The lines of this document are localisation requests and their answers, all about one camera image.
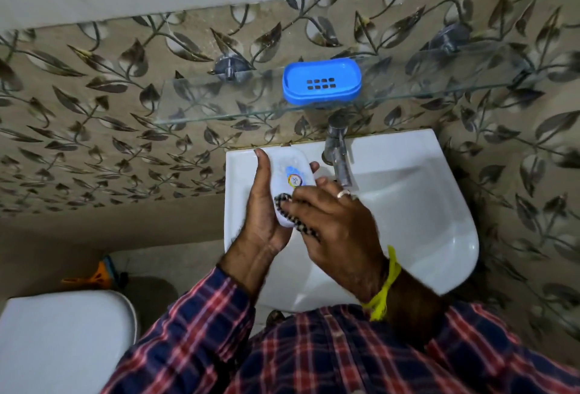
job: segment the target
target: blue soap dish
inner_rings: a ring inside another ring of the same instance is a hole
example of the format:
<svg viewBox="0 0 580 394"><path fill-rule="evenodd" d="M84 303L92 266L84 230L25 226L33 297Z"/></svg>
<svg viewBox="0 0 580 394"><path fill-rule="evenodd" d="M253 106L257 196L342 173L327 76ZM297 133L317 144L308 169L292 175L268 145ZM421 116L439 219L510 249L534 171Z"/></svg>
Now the blue soap dish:
<svg viewBox="0 0 580 394"><path fill-rule="evenodd" d="M292 63L282 77L284 97L295 105L351 101L362 85L359 66L350 58Z"/></svg>

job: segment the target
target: faucet spout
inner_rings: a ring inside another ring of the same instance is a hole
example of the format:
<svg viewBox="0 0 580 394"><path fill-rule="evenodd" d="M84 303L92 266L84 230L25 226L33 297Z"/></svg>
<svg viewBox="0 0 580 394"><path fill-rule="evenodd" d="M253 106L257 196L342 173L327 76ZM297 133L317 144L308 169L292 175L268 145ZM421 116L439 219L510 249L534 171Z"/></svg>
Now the faucet spout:
<svg viewBox="0 0 580 394"><path fill-rule="evenodd" d="M353 185L344 142L348 126L348 119L341 112L335 112L330 115L328 118L327 138L324 144L324 158L332 163L335 177L343 188Z"/></svg>

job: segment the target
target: shirt sleeve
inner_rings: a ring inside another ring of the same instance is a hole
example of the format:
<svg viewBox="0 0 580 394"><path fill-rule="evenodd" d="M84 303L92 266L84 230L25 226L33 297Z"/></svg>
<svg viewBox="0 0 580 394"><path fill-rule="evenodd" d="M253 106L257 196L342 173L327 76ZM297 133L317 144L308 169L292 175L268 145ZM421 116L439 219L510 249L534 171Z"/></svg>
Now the shirt sleeve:
<svg viewBox="0 0 580 394"><path fill-rule="evenodd" d="M426 352L477 392L580 393L578 370L522 346L481 304L454 304Z"/></svg>
<svg viewBox="0 0 580 394"><path fill-rule="evenodd" d="M215 267L127 351L101 394L222 392L254 315L248 295Z"/></svg>

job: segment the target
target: sink basin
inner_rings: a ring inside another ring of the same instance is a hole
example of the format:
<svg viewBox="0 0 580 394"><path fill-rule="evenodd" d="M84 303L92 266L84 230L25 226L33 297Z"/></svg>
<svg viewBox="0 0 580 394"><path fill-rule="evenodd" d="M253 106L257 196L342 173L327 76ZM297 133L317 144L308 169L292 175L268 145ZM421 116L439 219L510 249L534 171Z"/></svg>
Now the sink basin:
<svg viewBox="0 0 580 394"><path fill-rule="evenodd" d="M479 253L475 225L432 130L365 136L346 140L351 191L376 220L383 251L395 247L402 267L444 294L472 272ZM322 161L324 142L295 145L320 163L315 177L333 176ZM226 251L243 224L245 205L257 168L251 149L226 154ZM287 312L357 303L308 257L294 231L272 263L258 303Z"/></svg>

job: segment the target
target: toilet lid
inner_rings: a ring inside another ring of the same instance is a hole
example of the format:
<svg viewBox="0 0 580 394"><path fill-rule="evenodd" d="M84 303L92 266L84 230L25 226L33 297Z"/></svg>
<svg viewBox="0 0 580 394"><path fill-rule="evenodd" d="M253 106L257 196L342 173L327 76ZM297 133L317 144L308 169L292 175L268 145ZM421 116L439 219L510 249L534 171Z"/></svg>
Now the toilet lid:
<svg viewBox="0 0 580 394"><path fill-rule="evenodd" d="M134 309L117 292L12 298L0 316L1 390L96 394L136 335Z"/></svg>

